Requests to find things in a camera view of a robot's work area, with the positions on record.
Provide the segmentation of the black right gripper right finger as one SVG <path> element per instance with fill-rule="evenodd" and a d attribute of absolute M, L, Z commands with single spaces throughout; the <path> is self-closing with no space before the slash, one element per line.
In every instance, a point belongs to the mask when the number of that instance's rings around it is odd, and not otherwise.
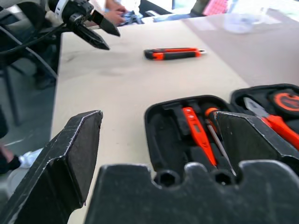
<path fill-rule="evenodd" d="M 214 115 L 233 168 L 242 161 L 275 160 L 291 168 L 299 167 L 299 152 L 259 117 L 216 112 Z"/>

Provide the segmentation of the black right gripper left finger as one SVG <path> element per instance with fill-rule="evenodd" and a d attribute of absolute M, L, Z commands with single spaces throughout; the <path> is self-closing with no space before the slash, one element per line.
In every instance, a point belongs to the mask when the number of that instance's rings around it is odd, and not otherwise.
<path fill-rule="evenodd" d="M 83 207 L 96 166 L 100 110 L 71 117 L 4 206 L 6 224 L 65 224 Z"/>

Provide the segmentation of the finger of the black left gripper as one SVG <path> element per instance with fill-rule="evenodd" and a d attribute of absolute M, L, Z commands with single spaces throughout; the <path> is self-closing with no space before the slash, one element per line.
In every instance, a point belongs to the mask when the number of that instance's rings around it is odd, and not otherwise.
<path fill-rule="evenodd" d="M 97 49 L 110 50 L 108 44 L 99 34 L 95 33 L 93 30 L 88 29 L 82 24 L 75 25 L 74 34 Z"/>
<path fill-rule="evenodd" d="M 118 28 L 98 11 L 94 11 L 91 14 L 91 21 L 96 23 L 102 30 L 111 35 L 118 37 L 121 36 Z"/>

